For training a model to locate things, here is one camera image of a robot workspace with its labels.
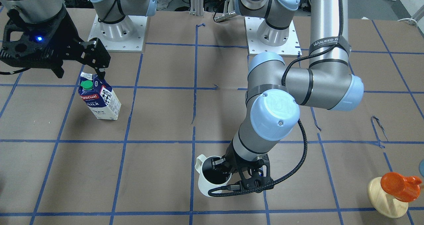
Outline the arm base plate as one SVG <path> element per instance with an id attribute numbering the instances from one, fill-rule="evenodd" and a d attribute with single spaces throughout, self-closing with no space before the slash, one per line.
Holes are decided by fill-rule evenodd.
<path id="1" fill-rule="evenodd" d="M 245 17 L 248 54 L 255 56 L 262 52 L 274 52 L 282 57 L 301 56 L 301 47 L 291 21 L 289 28 L 273 29 L 264 18 Z"/>
<path id="2" fill-rule="evenodd" d="M 95 16 L 88 39 L 98 38 L 109 52 L 143 53 L 150 17 L 126 16 L 117 24 L 98 22 Z"/>

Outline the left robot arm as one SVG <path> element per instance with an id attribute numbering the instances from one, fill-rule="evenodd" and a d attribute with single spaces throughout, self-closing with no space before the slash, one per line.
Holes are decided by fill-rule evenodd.
<path id="1" fill-rule="evenodd" d="M 286 64 L 275 52 L 262 52 L 248 65 L 246 116 L 226 154 L 196 163 L 198 187 L 209 197 L 260 193 L 301 168 L 307 139 L 300 106 L 350 111 L 362 100 L 364 85 L 348 67 L 348 0 L 311 0 L 309 55 Z M 298 124 L 303 137 L 299 163 L 273 180 L 268 152 Z"/>

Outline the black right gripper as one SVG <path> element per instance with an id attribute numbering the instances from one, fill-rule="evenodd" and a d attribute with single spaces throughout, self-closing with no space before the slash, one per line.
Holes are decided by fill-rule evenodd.
<path id="1" fill-rule="evenodd" d="M 73 60 L 95 69 L 97 77 L 105 78 L 111 56 L 98 38 L 88 42 L 78 31 L 65 7 L 51 19 L 40 23 L 26 23 L 16 9 L 7 12 L 1 61 L 19 72 L 29 68 L 51 69 L 62 78 L 64 60 Z"/>

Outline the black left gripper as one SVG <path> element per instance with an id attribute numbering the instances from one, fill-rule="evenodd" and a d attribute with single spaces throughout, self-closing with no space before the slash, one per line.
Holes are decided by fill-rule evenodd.
<path id="1" fill-rule="evenodd" d="M 246 161 L 237 154 L 230 153 L 211 161 L 213 179 L 226 181 L 238 173 L 240 180 L 232 185 L 222 185 L 211 189 L 211 193 L 260 193 L 273 188 L 270 176 L 270 161 L 268 154 L 260 155 L 256 161 Z"/>

